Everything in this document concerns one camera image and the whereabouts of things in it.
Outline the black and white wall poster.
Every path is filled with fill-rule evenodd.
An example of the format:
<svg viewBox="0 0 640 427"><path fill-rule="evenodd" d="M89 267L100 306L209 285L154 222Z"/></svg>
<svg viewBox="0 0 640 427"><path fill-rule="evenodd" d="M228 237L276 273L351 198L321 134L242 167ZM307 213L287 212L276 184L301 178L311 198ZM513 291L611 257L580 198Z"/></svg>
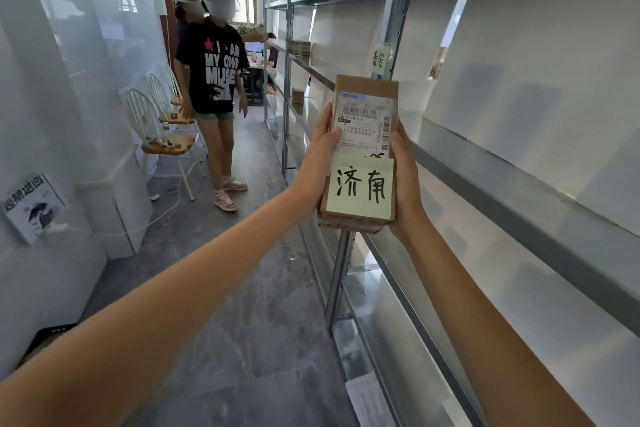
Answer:
<svg viewBox="0 0 640 427"><path fill-rule="evenodd" d="M27 245L33 245L68 202L41 172L26 179L2 200L0 208Z"/></svg>

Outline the white printed paper sheet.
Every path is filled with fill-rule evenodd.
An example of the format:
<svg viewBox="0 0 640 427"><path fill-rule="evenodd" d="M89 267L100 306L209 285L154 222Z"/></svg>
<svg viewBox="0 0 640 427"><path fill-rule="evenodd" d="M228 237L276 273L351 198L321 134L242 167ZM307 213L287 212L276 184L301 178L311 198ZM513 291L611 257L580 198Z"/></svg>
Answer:
<svg viewBox="0 0 640 427"><path fill-rule="evenodd" d="M360 427L396 427L374 372L348 380L345 386Z"/></svg>

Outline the grey metal shelving unit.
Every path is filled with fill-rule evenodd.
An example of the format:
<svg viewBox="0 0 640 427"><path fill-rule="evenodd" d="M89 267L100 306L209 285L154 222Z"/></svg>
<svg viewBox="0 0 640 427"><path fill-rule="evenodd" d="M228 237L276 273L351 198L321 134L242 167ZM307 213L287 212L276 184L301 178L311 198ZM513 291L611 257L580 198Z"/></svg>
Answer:
<svg viewBox="0 0 640 427"><path fill-rule="evenodd" d="M337 75L390 80L407 4L401 0L278 0L265 5L281 10L276 47L284 59L273 79L282 95L276 136L282 174L291 185L306 152L319 113L333 97ZM292 40L312 43L310 57L287 52ZM371 75L368 60L379 44L392 48L384 76ZM305 90L304 106L291 104L291 90Z"/></svg>
<svg viewBox="0 0 640 427"><path fill-rule="evenodd" d="M426 208L598 427L640 427L640 0L388 0Z"/></svg>

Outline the green handwritten sticky note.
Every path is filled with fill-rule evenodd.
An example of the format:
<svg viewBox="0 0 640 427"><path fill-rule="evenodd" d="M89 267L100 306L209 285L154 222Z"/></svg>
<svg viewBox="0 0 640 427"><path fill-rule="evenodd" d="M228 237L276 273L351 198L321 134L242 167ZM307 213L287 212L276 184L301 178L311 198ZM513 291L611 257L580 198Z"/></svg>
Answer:
<svg viewBox="0 0 640 427"><path fill-rule="evenodd" d="M393 158L335 153L322 210L384 223L393 221L395 168Z"/></svg>

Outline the white shipping label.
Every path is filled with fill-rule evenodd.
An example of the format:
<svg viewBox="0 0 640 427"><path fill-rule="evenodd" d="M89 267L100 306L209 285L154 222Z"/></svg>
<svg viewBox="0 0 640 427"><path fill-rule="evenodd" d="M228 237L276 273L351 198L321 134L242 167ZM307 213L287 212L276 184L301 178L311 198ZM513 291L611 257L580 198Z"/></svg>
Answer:
<svg viewBox="0 0 640 427"><path fill-rule="evenodd" d="M396 100L340 91L334 103L333 126L341 129L337 153L388 158L389 135L397 115Z"/></svg>

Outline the small green note on post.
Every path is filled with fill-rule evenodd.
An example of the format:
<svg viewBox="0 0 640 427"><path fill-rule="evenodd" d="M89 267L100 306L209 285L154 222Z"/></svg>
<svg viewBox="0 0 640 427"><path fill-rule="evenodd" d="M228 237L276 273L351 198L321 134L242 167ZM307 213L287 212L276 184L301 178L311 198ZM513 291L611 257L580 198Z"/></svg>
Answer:
<svg viewBox="0 0 640 427"><path fill-rule="evenodd" d="M369 69L367 71L376 77L384 76L391 56L392 48L389 45L377 45L368 60Z"/></svg>

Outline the person's left hand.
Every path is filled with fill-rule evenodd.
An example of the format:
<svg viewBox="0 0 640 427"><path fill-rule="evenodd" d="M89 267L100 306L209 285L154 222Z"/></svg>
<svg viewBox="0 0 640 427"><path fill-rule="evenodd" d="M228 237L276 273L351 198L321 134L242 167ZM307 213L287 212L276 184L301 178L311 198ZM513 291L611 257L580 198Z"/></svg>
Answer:
<svg viewBox="0 0 640 427"><path fill-rule="evenodd" d="M333 104L328 103L316 125L298 174L287 191L303 216L316 208L323 195L333 158L333 153L327 148L327 132L336 127L332 124Z"/></svg>

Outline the brown cardboard parcel box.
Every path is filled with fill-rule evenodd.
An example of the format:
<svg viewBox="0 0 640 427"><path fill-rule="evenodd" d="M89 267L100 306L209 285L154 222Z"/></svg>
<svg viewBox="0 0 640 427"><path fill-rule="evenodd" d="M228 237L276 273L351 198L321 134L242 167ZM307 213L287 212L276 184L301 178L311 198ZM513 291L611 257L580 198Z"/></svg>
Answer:
<svg viewBox="0 0 640 427"><path fill-rule="evenodd" d="M371 96L380 96L383 98L391 98L398 100L399 94L399 84L394 81L388 80L376 80L373 78L364 78L361 76L348 76L348 75L337 75L335 79L335 90L334 90L334 99L333 99L333 109L334 103L336 100L336 94L340 91L349 91L358 94L366 94ZM397 115L393 119L391 132L397 130ZM394 154L390 146L389 158L394 159ZM377 220L372 219L363 219L363 218L355 218L344 215L335 215L332 213L328 213L322 210L322 204L326 199L326 189L328 187L329 174L326 177L326 183L324 187L324 192L319 202L317 215L319 218L319 224L322 227L328 227L333 229L346 230L351 232L360 232L362 234L377 234L384 227L394 222L391 221L389 223L384 223Z"/></svg>

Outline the person's right hand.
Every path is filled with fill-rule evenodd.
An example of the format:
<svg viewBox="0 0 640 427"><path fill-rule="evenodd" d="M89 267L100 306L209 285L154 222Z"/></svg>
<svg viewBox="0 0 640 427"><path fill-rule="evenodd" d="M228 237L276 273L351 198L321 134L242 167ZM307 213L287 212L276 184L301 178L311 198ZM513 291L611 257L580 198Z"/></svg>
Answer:
<svg viewBox="0 0 640 427"><path fill-rule="evenodd" d="M397 130L404 134L406 143L406 174L398 176L396 182L396 218L389 227L391 232L404 246L415 240L428 221L421 200L419 173L412 154L410 140L401 121L397 122Z"/></svg>

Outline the white chair with wooden seat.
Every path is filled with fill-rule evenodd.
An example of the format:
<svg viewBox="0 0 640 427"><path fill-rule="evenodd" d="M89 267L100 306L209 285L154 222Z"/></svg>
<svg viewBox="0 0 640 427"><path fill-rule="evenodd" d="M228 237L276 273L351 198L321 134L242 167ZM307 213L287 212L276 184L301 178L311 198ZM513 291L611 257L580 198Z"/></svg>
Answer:
<svg viewBox="0 0 640 427"><path fill-rule="evenodd" d="M195 153L195 147L200 143L200 138L195 130L174 130L173 126L162 124L153 106L151 98L138 88L129 88L125 92L125 105L127 109L127 121L140 140L140 149L143 159L143 172L145 176L152 176L153 172L147 170L148 156L156 156L177 160L179 173L160 174L161 178L178 178L184 184L188 197L195 201L195 195L191 188L189 177L195 169L204 173L202 159Z"/></svg>
<svg viewBox="0 0 640 427"><path fill-rule="evenodd" d="M170 102L173 106L182 106L183 97L178 80L169 64L164 65L164 74L170 89Z"/></svg>
<svg viewBox="0 0 640 427"><path fill-rule="evenodd" d="M147 75L148 87L151 91L151 101L162 124L193 126L196 120L185 117L182 106L173 106L170 102L170 89L167 82L162 83L155 73Z"/></svg>

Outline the person's left forearm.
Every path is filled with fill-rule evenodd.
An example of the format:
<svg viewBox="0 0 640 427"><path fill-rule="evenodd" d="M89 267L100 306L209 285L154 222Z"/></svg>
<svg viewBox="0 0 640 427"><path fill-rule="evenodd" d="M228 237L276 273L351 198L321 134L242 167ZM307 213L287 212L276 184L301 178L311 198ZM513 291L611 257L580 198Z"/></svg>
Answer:
<svg viewBox="0 0 640 427"><path fill-rule="evenodd" d="M52 342L0 383L0 427L121 427L322 187L295 183Z"/></svg>

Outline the person's right forearm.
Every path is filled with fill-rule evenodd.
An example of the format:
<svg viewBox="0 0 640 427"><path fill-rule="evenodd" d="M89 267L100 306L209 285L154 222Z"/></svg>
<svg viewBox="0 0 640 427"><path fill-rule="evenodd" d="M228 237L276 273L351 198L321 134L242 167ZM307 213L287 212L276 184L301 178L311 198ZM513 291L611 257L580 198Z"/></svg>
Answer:
<svg viewBox="0 0 640 427"><path fill-rule="evenodd" d="M392 227L489 427L595 427L485 296L425 215Z"/></svg>

